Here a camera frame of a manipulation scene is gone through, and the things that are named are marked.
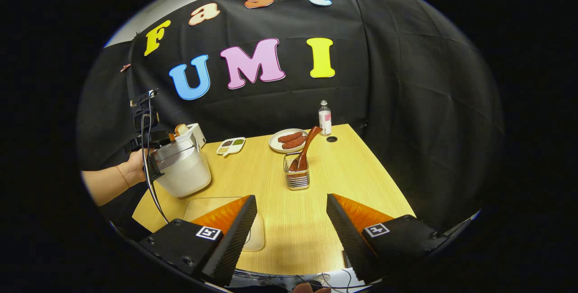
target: brown sauce spatula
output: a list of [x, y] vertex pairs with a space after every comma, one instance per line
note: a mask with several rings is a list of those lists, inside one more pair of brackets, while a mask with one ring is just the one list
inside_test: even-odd
[[309, 134], [307, 134], [307, 139], [305, 140], [305, 147], [303, 147], [303, 151], [301, 151], [300, 155], [297, 155], [295, 160], [291, 162], [291, 165], [289, 166], [289, 171], [295, 172], [307, 169], [307, 149], [309, 148], [309, 145], [313, 141], [313, 138], [321, 131], [322, 129], [320, 127], [317, 126], [312, 127], [312, 129], [309, 131]]

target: white divided tray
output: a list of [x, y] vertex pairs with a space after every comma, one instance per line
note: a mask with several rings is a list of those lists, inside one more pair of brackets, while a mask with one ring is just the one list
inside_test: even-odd
[[[235, 141], [237, 140], [242, 140], [243, 143], [241, 144], [233, 144], [235, 143]], [[228, 141], [231, 141], [230, 145], [227, 146], [223, 146], [225, 143], [227, 143]], [[221, 145], [219, 145], [219, 147], [217, 148], [217, 154], [219, 155], [223, 155], [223, 157], [226, 157], [229, 154], [233, 154], [233, 153], [237, 153], [239, 152], [241, 149], [243, 149], [243, 145], [245, 145], [245, 142], [247, 141], [247, 139], [245, 139], [244, 137], [235, 137], [234, 139], [228, 139], [228, 140], [224, 140]]]

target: wooden table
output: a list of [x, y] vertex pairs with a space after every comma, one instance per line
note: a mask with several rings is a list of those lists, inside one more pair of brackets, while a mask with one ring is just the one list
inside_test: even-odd
[[[262, 215], [265, 247], [241, 252], [238, 269], [270, 274], [313, 274], [345, 267], [343, 246], [326, 214], [327, 194], [351, 198], [392, 217], [415, 216], [382, 164], [348, 125], [334, 125], [330, 143], [317, 135], [308, 151], [310, 187], [292, 191], [283, 173], [283, 154], [269, 147], [270, 136], [247, 138], [239, 153], [223, 158], [218, 143], [201, 149], [212, 180], [184, 198], [168, 194], [157, 182], [158, 200], [169, 220], [182, 218], [195, 198], [255, 195]], [[150, 192], [140, 200], [133, 219], [149, 231], [165, 221]]]

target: pink letter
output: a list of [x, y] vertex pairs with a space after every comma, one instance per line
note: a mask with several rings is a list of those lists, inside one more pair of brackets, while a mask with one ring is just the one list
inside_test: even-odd
[[279, 44], [279, 40], [275, 38], [261, 40], [256, 45], [252, 58], [249, 58], [238, 46], [221, 51], [221, 57], [227, 60], [229, 68], [231, 82], [229, 82], [227, 87], [229, 89], [238, 89], [245, 85], [245, 81], [241, 79], [240, 71], [251, 83], [255, 83], [259, 66], [263, 70], [263, 74], [259, 77], [261, 81], [271, 82], [283, 79], [285, 72], [279, 67], [277, 44]]

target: bracelet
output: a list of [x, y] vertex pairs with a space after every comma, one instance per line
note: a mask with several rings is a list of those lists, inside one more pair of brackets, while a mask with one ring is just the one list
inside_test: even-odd
[[122, 172], [120, 172], [120, 175], [121, 175], [122, 178], [124, 179], [124, 182], [126, 182], [126, 185], [128, 186], [128, 189], [130, 189], [131, 186], [128, 184], [128, 181], [126, 180], [126, 178], [124, 178], [124, 174], [122, 174]]

